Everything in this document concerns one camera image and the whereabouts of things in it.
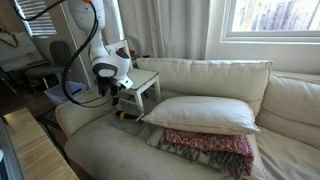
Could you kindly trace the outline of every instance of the couch armrest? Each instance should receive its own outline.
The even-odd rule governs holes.
[[[79,102],[85,102],[99,96],[97,87],[94,87],[77,96],[75,99]],[[108,97],[101,98],[86,105],[94,106],[106,101],[108,101]],[[69,101],[58,106],[55,113],[59,125],[69,138],[82,127],[103,116],[111,107],[111,102],[97,108],[84,108]]]

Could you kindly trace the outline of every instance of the red patterned blanket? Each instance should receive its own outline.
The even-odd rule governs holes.
[[[218,135],[166,129],[158,148],[172,148],[176,154],[191,161],[207,158],[207,165],[218,168],[235,179],[251,175],[254,153],[246,135]]]

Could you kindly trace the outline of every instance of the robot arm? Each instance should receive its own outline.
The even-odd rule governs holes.
[[[76,24],[89,36],[95,17],[92,7],[88,2],[82,0],[67,0],[67,2]],[[129,89],[133,84],[127,76],[131,60],[127,54],[120,51],[109,55],[101,36],[101,30],[105,26],[103,0],[91,0],[91,2],[96,9],[99,22],[97,32],[89,44],[92,71],[98,79],[107,78],[112,85]]]

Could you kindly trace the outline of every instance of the beige couch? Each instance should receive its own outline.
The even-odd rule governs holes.
[[[162,100],[191,94],[249,104],[261,130],[255,135],[260,151],[256,158],[263,163],[255,168],[265,177],[248,179],[320,179],[320,76],[270,73],[266,61],[250,68],[245,61],[237,61],[237,68],[230,64],[234,62],[138,59],[139,68],[159,72]],[[78,100],[96,96],[93,88]],[[155,106],[149,98],[145,102],[150,110]],[[115,120],[109,109],[110,104],[87,109],[68,102],[56,110],[68,136],[68,156],[93,177],[226,179],[217,170],[147,145],[155,126]]]

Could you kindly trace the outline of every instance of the white curtain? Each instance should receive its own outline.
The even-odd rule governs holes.
[[[152,57],[204,59],[210,0],[118,0],[130,49]]]

